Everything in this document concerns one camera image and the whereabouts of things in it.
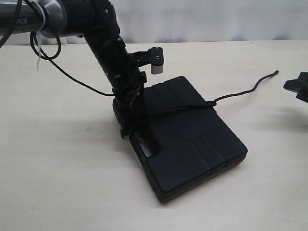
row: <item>black bracket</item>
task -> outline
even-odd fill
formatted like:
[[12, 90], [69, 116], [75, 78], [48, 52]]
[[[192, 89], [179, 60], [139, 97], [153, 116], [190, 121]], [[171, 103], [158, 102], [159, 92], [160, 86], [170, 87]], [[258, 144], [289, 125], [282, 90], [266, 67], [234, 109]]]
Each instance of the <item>black bracket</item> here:
[[297, 79], [286, 81], [283, 88], [297, 93], [297, 99], [308, 103], [308, 72], [301, 72]]
[[158, 75], [164, 71], [164, 52], [161, 47], [152, 47], [148, 51], [138, 51], [133, 53], [138, 67], [151, 64], [152, 75]]

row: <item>table surface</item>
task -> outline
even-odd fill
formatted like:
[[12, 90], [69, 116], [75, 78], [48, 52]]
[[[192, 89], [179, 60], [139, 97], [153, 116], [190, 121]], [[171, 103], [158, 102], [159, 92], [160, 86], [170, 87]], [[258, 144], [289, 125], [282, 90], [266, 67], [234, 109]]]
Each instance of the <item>table surface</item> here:
[[[284, 90], [308, 71], [308, 41], [129, 44], [163, 47], [165, 71], [147, 86], [186, 76], [245, 143], [236, 168], [161, 205], [119, 134], [112, 98], [79, 86], [29, 46], [0, 50], [1, 231], [307, 231], [308, 104]], [[55, 46], [46, 46], [53, 54]], [[86, 45], [65, 45], [56, 62], [110, 93]]]

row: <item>white wall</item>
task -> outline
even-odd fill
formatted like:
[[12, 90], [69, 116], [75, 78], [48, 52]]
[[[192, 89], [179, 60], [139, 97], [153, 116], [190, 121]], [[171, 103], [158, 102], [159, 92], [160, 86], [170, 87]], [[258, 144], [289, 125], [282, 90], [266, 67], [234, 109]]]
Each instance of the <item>white wall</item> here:
[[[111, 2], [126, 42], [308, 39], [308, 0]], [[28, 34], [15, 35], [8, 43], [28, 44], [28, 40]], [[67, 42], [84, 40], [63, 39]]]

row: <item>robotic arm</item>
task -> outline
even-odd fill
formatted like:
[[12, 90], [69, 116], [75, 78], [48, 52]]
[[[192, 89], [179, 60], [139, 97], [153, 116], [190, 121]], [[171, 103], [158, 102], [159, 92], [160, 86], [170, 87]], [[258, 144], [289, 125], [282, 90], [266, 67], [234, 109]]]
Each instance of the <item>robotic arm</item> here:
[[[84, 37], [121, 107], [129, 108], [142, 94], [146, 73], [139, 67], [152, 64], [152, 74], [163, 72], [163, 51], [159, 47], [128, 53], [120, 36], [115, 9], [109, 0], [39, 0], [33, 6], [45, 17], [42, 20], [23, 4], [13, 34], [37, 31], [47, 38]], [[0, 36], [12, 23], [16, 2], [0, 1]]]

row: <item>black case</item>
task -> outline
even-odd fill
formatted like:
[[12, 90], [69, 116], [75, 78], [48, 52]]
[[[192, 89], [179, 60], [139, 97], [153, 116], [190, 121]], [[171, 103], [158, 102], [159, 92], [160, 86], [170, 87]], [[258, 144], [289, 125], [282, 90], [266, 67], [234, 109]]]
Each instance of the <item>black case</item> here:
[[[177, 77], [145, 88], [144, 102], [149, 114], [158, 114], [184, 105], [201, 105], [205, 100], [185, 77]], [[113, 108], [124, 128], [125, 114], [116, 99]], [[135, 135], [129, 140], [162, 203], [238, 165], [248, 152], [213, 108], [149, 118], [143, 136], [151, 150], [149, 157]]]

